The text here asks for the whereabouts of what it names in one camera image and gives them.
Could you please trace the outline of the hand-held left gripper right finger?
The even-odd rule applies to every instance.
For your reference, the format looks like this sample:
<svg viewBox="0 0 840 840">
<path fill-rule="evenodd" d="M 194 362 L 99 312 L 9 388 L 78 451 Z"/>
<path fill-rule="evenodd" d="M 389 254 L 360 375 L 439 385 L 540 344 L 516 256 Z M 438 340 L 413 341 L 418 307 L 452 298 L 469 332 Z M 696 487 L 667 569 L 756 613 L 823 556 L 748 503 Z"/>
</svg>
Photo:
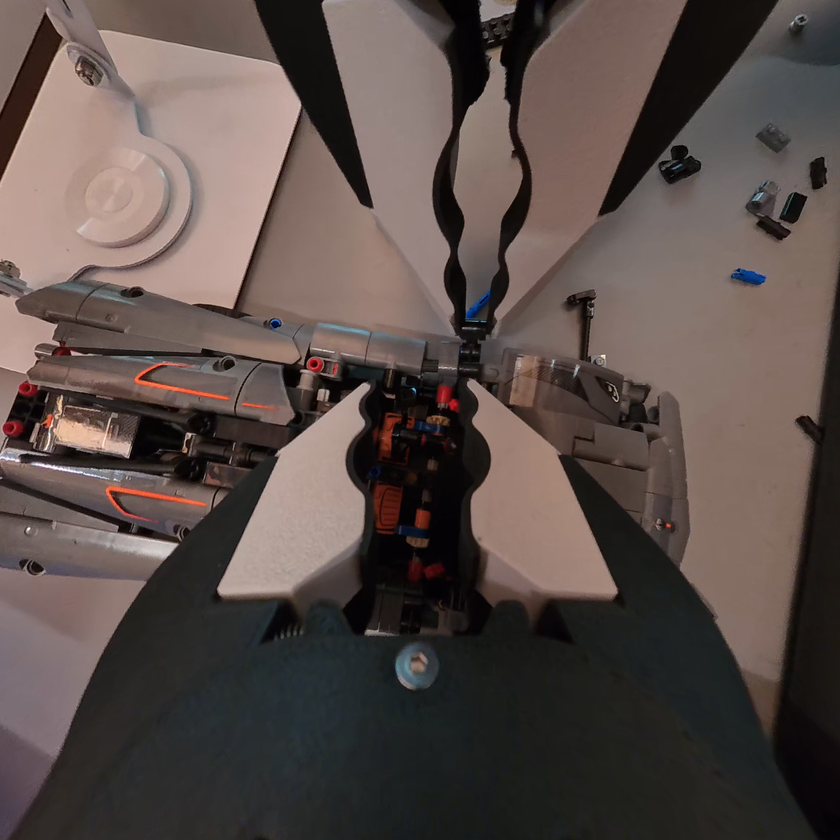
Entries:
<svg viewBox="0 0 840 840">
<path fill-rule="evenodd" d="M 612 601 L 616 584 L 555 448 L 481 385 L 467 388 L 490 455 L 470 500 L 478 592 L 489 604 Z"/>
</svg>

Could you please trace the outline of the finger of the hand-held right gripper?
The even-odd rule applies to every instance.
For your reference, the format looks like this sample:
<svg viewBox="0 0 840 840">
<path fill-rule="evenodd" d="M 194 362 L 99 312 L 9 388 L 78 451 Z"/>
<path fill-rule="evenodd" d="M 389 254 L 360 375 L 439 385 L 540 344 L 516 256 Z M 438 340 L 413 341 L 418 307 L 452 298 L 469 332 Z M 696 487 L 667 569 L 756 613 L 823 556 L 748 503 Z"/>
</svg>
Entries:
<svg viewBox="0 0 840 840">
<path fill-rule="evenodd" d="M 501 58 L 521 182 L 500 226 L 494 327 L 596 223 L 685 5 L 517 3 Z"/>
<path fill-rule="evenodd" d="M 489 76 L 480 3 L 324 2 L 374 215 L 453 333 L 466 320 L 459 135 Z"/>
</svg>

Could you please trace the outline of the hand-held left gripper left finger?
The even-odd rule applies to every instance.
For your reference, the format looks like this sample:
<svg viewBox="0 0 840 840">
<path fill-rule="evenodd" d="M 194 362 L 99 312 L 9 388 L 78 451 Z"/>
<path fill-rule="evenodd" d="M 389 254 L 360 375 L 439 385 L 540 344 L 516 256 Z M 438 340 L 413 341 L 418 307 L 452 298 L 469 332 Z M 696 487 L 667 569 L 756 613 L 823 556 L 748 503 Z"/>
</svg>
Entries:
<svg viewBox="0 0 840 840">
<path fill-rule="evenodd" d="M 318 600 L 344 607 L 360 590 L 364 496 L 348 454 L 370 392 L 359 385 L 279 452 L 217 585 L 222 600 L 286 601 L 303 614 Z"/>
</svg>

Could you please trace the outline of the grey lego car model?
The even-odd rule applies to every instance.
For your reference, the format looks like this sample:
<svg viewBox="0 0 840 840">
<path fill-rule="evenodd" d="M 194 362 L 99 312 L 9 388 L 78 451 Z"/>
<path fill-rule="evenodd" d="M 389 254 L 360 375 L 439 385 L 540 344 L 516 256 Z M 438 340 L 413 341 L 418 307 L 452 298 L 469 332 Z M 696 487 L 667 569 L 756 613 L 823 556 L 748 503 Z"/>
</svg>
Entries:
<svg viewBox="0 0 840 840">
<path fill-rule="evenodd" d="M 457 386 L 437 382 L 438 343 L 388 332 L 193 305 L 77 278 L 34 290 L 2 266 L 2 295 L 54 324 L 2 431 L 2 481 L 78 533 L 127 532 L 121 566 L 83 549 L 63 574 L 128 578 L 153 539 L 183 541 L 249 473 L 363 383 L 381 402 L 362 480 L 383 570 L 369 634 L 466 631 L 478 608 L 458 571 Z M 676 399 L 589 362 L 503 349 L 480 380 L 560 455 L 573 457 L 681 564 L 690 535 Z"/>
</svg>

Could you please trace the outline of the dark grey lego connector assembly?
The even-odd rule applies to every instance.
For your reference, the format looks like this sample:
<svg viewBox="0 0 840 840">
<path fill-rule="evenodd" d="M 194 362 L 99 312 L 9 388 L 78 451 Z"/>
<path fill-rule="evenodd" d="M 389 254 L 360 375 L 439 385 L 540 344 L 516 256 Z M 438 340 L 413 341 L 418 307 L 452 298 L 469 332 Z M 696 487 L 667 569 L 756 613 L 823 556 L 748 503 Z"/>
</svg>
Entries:
<svg viewBox="0 0 840 840">
<path fill-rule="evenodd" d="M 437 347 L 437 383 L 455 386 L 462 379 L 480 380 L 482 344 L 487 335 L 486 320 L 468 319 L 458 336 L 441 340 Z"/>
</svg>

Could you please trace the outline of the black lego connector cluster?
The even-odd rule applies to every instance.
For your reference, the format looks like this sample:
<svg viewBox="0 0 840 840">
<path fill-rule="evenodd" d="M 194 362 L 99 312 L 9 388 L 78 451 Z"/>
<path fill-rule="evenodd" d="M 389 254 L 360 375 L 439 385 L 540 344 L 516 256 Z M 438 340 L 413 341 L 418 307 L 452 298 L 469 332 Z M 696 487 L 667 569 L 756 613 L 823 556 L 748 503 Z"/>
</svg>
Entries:
<svg viewBox="0 0 840 840">
<path fill-rule="evenodd" d="M 701 170 L 701 162 L 689 154 L 684 144 L 674 145 L 669 158 L 658 163 L 658 171 L 669 185 L 684 181 Z"/>
</svg>

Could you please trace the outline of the black bent lego piece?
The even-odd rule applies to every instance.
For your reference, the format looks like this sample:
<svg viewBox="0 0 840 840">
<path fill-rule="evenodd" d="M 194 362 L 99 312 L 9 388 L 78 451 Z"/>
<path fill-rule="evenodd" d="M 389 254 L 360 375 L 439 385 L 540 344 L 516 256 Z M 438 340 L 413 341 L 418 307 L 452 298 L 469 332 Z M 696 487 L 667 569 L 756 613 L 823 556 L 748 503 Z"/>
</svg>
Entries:
<svg viewBox="0 0 840 840">
<path fill-rule="evenodd" d="M 580 316 L 581 334 L 579 344 L 579 358 L 584 362 L 590 361 L 590 342 L 592 321 L 595 315 L 596 290 L 588 289 L 569 295 L 566 304 L 576 310 Z"/>
</svg>

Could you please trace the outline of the white book stand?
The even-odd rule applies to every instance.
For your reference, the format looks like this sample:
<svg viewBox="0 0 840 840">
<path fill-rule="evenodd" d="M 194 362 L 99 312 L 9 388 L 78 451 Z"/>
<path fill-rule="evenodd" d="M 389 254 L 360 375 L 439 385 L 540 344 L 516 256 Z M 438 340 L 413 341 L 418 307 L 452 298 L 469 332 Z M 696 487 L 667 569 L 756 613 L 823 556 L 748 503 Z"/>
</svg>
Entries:
<svg viewBox="0 0 840 840">
<path fill-rule="evenodd" d="M 2 259 L 233 305 L 299 120 L 286 74 L 39 4 L 64 45 L 2 176 Z"/>
</svg>

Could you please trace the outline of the black dotted chair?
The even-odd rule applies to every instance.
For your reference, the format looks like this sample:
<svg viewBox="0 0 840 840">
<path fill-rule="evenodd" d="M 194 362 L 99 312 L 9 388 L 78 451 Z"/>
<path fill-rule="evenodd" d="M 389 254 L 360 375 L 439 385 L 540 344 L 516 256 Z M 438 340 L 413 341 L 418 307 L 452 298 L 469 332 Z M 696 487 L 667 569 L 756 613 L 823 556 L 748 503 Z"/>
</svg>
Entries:
<svg viewBox="0 0 840 840">
<path fill-rule="evenodd" d="M 839 838 L 839 292 L 835 288 L 820 415 L 780 704 L 776 758 L 819 838 Z"/>
</svg>

